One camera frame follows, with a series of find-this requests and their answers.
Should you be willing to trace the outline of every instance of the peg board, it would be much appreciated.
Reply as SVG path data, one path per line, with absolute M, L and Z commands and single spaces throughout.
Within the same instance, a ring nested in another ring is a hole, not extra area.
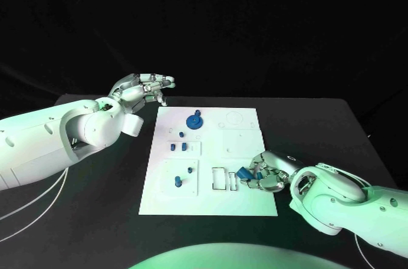
M 186 119 L 197 110 L 204 125 L 192 130 Z M 274 194 L 250 189 L 230 174 L 243 166 L 248 168 L 253 157 L 264 151 L 256 109 L 161 107 L 139 214 L 277 216 Z M 212 168 L 225 169 L 225 190 L 212 189 Z M 176 176 L 184 184 L 179 188 Z

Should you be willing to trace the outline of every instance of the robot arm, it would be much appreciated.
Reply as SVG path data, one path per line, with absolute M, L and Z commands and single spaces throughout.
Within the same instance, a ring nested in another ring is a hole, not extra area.
M 146 102 L 166 106 L 162 88 L 175 78 L 130 74 L 107 97 L 81 100 L 0 120 L 0 190 L 45 179 L 112 146 L 125 132 L 139 136 Z M 70 139 L 78 139 L 71 145 Z
M 254 158 L 250 170 L 263 174 L 261 180 L 241 179 L 251 188 L 279 192 L 290 184 L 290 207 L 321 232 L 336 235 L 345 228 L 375 247 L 408 258 L 407 191 L 370 184 L 361 188 L 344 175 L 364 180 L 347 171 L 323 163 L 306 167 L 272 151 Z

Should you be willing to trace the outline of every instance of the black curtain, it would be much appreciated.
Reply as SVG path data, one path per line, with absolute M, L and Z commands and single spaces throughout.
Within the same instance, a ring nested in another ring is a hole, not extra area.
M 2 118 L 159 73 L 169 96 L 342 98 L 370 133 L 406 91 L 406 0 L 0 3 Z

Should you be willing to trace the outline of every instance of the dark table surface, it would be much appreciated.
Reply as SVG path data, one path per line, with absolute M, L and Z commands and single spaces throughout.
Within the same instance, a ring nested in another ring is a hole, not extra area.
M 64 95 L 57 104 L 103 96 Z M 349 105 L 339 99 L 171 97 L 169 106 L 257 108 L 266 148 L 306 164 L 325 162 L 397 188 Z M 112 147 L 70 168 L 60 199 L 34 226 L 0 243 L 0 268 L 129 268 L 189 245 L 240 242 L 272 245 L 370 268 L 354 234 L 321 233 L 292 210 L 289 188 L 276 194 L 279 217 L 139 215 L 159 103 L 140 110 L 137 138 L 122 134 Z M 42 194 L 58 175 L 0 192 L 0 216 Z M 60 187 L 0 221 L 0 239 L 25 227 L 50 206 Z M 380 268 L 407 268 L 408 260 L 361 240 Z

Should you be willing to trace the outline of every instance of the small blue piece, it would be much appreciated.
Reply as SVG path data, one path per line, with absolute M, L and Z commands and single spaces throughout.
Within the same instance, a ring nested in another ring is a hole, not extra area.
M 181 187 L 182 186 L 182 180 L 181 180 L 179 176 L 176 176 L 175 181 L 176 181 L 176 183 L 175 183 L 176 187 Z
M 199 129 L 202 127 L 204 120 L 201 115 L 201 110 L 197 110 L 195 114 L 189 116 L 186 121 L 189 129 Z
M 247 168 L 241 168 L 237 172 L 237 176 L 240 179 L 254 179 L 253 174 L 248 172 Z

